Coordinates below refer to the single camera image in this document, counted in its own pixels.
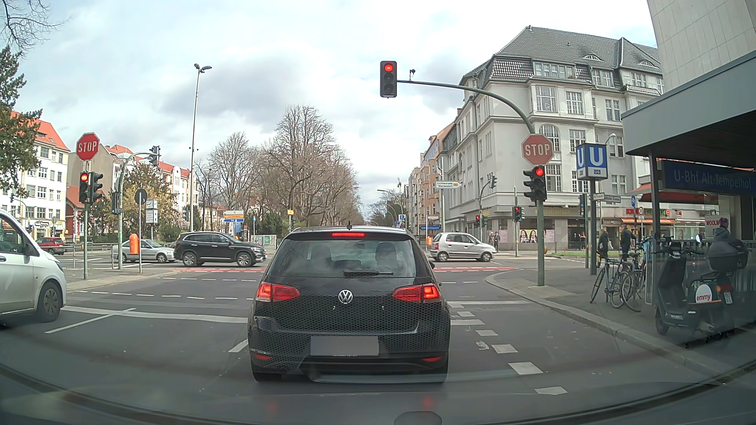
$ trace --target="vw logo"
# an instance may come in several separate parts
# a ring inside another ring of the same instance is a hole
[[[339,301],[342,304],[349,304],[350,302],[352,302],[352,298],[354,298],[354,297],[355,296],[353,296],[352,292],[350,290],[348,290],[348,289],[345,289],[345,290],[339,292]]]

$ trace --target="white van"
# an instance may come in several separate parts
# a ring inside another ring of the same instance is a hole
[[[66,278],[60,262],[0,209],[0,319],[31,314],[38,321],[54,321],[65,305]]]

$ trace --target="road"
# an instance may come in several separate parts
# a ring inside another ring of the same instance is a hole
[[[534,272],[534,257],[499,256],[436,264],[454,314],[447,383],[360,376],[260,384],[249,370],[246,313],[267,264],[152,265],[179,273],[70,293],[54,323],[0,327],[0,365],[136,408],[266,423],[311,423],[313,414],[318,423],[348,423],[350,414],[422,408],[446,412],[450,423],[471,414],[484,423],[623,402],[702,378],[486,283],[493,273]],[[549,272],[571,267],[583,263],[547,260]],[[617,385],[629,387],[606,391]]]

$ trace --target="black suv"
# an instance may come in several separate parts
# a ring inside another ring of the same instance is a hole
[[[173,257],[187,267],[204,262],[236,262],[239,267],[249,267],[255,265],[258,258],[265,259],[265,250],[218,231],[191,231],[178,236]]]
[[[443,382],[451,314],[432,268],[398,228],[289,233],[247,319],[253,376],[409,372]]]

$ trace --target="street lamp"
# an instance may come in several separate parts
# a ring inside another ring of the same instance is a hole
[[[194,133],[197,129],[197,99],[200,96],[200,74],[204,74],[205,71],[212,69],[210,65],[200,67],[199,64],[194,64],[197,68],[197,88],[194,90],[194,121],[191,125],[191,164],[189,165],[189,231],[194,231]]]

